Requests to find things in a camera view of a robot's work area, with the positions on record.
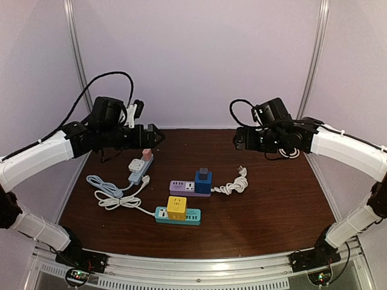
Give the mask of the white round travel adapter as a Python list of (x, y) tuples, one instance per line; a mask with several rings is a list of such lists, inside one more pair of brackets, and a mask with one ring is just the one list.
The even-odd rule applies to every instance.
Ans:
[(129, 163), (128, 169), (130, 172), (137, 174), (138, 172), (142, 171), (144, 166), (145, 166), (144, 160), (135, 158)]

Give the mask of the pink small adapter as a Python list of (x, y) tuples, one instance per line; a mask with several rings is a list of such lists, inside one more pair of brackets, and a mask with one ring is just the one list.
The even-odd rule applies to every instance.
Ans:
[(144, 161), (150, 161), (152, 158), (152, 150), (151, 149), (144, 149), (142, 151), (142, 157)]

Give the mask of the dark grey small adapter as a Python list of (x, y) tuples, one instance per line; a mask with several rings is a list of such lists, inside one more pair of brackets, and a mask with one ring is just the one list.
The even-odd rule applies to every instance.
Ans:
[(208, 168), (201, 167), (199, 169), (199, 176), (201, 179), (206, 179), (208, 176)]

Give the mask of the light blue power strip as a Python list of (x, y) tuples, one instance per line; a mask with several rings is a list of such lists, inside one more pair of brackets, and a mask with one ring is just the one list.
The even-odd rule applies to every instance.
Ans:
[(154, 155), (150, 150), (143, 151), (140, 159), (134, 158), (128, 165), (130, 175), (128, 181), (130, 184), (139, 185), (142, 178), (150, 168), (154, 160)]

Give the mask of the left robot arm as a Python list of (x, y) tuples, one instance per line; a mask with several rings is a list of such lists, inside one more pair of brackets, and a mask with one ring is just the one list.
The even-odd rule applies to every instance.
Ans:
[(56, 164), (106, 148), (118, 151), (153, 149), (165, 135), (154, 124), (136, 124), (144, 103), (125, 106), (121, 100), (97, 97), (91, 113), (81, 122), (64, 123), (30, 147), (1, 158), (1, 228), (14, 229), (51, 247), (65, 263), (81, 268), (86, 253), (69, 229), (46, 221), (18, 203), (12, 190), (26, 179)]

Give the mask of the yellow cube socket adapter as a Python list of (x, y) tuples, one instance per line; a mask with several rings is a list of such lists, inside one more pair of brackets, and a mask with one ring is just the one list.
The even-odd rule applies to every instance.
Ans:
[(175, 221), (185, 221), (187, 212), (187, 198), (170, 196), (167, 202), (168, 218)]

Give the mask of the blue cube socket adapter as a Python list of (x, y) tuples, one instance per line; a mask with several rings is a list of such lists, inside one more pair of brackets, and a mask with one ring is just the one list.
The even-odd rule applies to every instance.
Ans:
[(195, 173), (195, 193), (198, 194), (211, 194), (212, 189), (212, 172), (207, 172), (206, 177), (200, 171)]

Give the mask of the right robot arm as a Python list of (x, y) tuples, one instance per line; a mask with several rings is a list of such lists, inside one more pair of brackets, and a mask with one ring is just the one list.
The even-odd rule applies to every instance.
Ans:
[(323, 230), (310, 250), (290, 254), (293, 272), (301, 272), (338, 262), (338, 248), (369, 226), (386, 219), (386, 147), (333, 129), (323, 121), (292, 118), (281, 98), (251, 105), (255, 125), (237, 121), (233, 143), (238, 150), (279, 153), (292, 159), (298, 153), (325, 156), (357, 169), (375, 180), (370, 197), (347, 217)]

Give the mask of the purple power strip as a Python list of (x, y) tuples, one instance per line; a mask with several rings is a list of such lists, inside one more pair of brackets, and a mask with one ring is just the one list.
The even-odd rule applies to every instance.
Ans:
[(171, 181), (169, 184), (169, 193), (172, 196), (183, 197), (210, 197), (211, 193), (197, 193), (193, 181)]

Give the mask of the teal power strip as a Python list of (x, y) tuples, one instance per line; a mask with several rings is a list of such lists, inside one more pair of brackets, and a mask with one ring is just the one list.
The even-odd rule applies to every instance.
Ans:
[(196, 208), (188, 208), (186, 210), (185, 218), (182, 215), (173, 214), (172, 218), (167, 212), (166, 207), (157, 207), (155, 209), (155, 221), (161, 224), (174, 225), (193, 225), (199, 226), (201, 224), (201, 210)]

